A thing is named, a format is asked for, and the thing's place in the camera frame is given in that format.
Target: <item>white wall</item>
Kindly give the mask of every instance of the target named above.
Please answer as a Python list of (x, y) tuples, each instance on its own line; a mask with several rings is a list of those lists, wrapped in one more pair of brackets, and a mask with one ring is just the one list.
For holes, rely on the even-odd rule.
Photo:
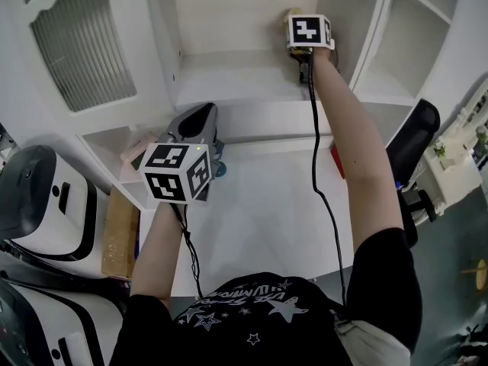
[(46, 112), (45, 104), (27, 76), (2, 6), (4, 1), (0, 0), (0, 122), (20, 147), (51, 146), (71, 166), (107, 191), (111, 184), (108, 177), (82, 143), (69, 132), (63, 132)]
[(488, 72), (488, 0), (458, 0), (451, 29), (422, 96), (444, 127)]

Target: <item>round wooden stool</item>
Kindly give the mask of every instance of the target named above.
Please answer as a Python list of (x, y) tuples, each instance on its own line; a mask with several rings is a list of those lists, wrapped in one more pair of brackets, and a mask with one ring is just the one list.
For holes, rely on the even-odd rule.
[(477, 268), (472, 270), (463, 270), (461, 271), (461, 274), (476, 274), (477, 292), (480, 293), (486, 290), (485, 284), (486, 284), (486, 277), (488, 276), (488, 271), (487, 271), (485, 259), (480, 259), (478, 261)]

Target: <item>cabinet door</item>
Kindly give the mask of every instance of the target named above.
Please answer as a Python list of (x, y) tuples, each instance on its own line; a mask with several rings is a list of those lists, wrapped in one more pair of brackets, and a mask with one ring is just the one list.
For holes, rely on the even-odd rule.
[(8, 0), (30, 83), (76, 134), (172, 114), (146, 0)]

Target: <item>small plant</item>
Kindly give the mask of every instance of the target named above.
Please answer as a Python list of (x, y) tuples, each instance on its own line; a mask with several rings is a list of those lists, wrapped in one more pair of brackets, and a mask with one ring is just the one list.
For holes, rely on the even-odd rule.
[(445, 157), (445, 147), (441, 143), (435, 143), (434, 152), (437, 157)]
[(485, 131), (477, 132), (476, 137), (483, 145), (488, 142), (488, 136)]

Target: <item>person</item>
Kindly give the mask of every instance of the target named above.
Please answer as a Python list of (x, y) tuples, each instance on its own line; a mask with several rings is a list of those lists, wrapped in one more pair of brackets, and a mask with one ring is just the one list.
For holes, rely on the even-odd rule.
[(422, 299), (384, 143), (329, 51), (316, 48), (313, 62), (348, 186), (355, 257), (342, 314), (331, 312), (329, 298), (304, 278), (259, 273), (231, 280), (172, 320), (181, 227), (170, 205), (160, 204), (133, 270), (112, 365), (162, 364), (170, 357), (409, 364)]

